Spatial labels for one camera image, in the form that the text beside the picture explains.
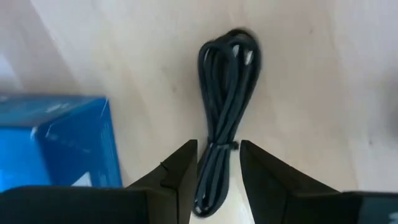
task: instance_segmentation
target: wooden surface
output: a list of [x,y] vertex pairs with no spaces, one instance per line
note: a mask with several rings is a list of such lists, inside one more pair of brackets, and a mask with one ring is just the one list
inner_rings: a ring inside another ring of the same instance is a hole
[[[0,0],[0,90],[110,97],[124,184],[203,149],[200,46],[234,27],[264,55],[238,129],[338,190],[398,191],[398,2]],[[215,217],[252,223],[232,156]]]

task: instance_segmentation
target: black device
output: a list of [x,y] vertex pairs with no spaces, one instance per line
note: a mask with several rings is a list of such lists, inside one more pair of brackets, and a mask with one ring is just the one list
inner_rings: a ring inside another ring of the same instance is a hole
[[[398,194],[338,192],[243,140],[240,160],[257,224],[395,224]],[[197,184],[190,140],[125,189],[20,187],[0,194],[0,223],[187,224]]]

